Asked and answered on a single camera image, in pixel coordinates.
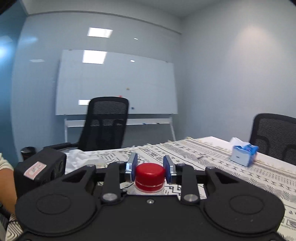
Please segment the person's left forearm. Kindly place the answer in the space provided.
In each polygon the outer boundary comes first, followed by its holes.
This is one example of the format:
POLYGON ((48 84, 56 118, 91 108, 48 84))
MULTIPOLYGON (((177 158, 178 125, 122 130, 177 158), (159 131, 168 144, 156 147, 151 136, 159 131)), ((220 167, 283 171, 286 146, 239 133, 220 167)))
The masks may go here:
POLYGON ((2 153, 0 183, 1 204, 10 214, 15 214, 17 196, 14 181, 14 169, 12 165, 3 157, 2 153))

